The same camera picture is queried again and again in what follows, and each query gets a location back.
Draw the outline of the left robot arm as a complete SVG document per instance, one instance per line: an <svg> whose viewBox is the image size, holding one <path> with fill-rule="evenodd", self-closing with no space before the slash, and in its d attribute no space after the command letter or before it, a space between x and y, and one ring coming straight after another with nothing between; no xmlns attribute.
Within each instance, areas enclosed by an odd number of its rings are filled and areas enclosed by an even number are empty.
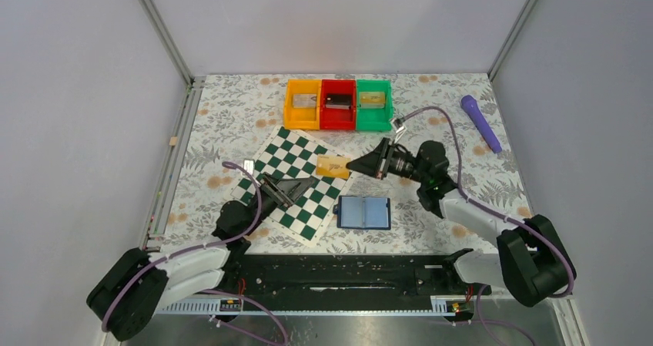
<svg viewBox="0 0 653 346"><path fill-rule="evenodd" d="M255 194L248 203L223 204L212 239L168 254L127 250L90 291L87 306L104 332L129 340L156 311L231 283L230 271L250 247L245 237L274 210L295 205L316 182L313 176L280 179L263 173L253 182Z"/></svg>

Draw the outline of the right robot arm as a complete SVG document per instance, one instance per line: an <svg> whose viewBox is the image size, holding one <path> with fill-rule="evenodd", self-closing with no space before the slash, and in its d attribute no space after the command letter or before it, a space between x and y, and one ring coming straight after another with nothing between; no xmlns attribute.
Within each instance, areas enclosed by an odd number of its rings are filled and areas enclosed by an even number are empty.
<svg viewBox="0 0 653 346"><path fill-rule="evenodd" d="M347 169L379 180L392 174L417 182L417 198L426 211L493 244L494 254L465 249L451 256L465 284L504 288L526 307L570 294L577 274L553 223L540 214L518 220L475 200L450 177L449 165L442 143L426 141L412 154L384 138Z"/></svg>

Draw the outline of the blue leather card holder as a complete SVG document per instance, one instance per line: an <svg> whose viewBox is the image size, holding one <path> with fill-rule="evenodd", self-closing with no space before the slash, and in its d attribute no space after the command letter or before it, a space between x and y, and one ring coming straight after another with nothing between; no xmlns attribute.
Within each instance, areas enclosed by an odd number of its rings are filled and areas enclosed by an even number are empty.
<svg viewBox="0 0 653 346"><path fill-rule="evenodd" d="M333 207L337 227L347 230L390 230L391 203L386 197L340 196Z"/></svg>

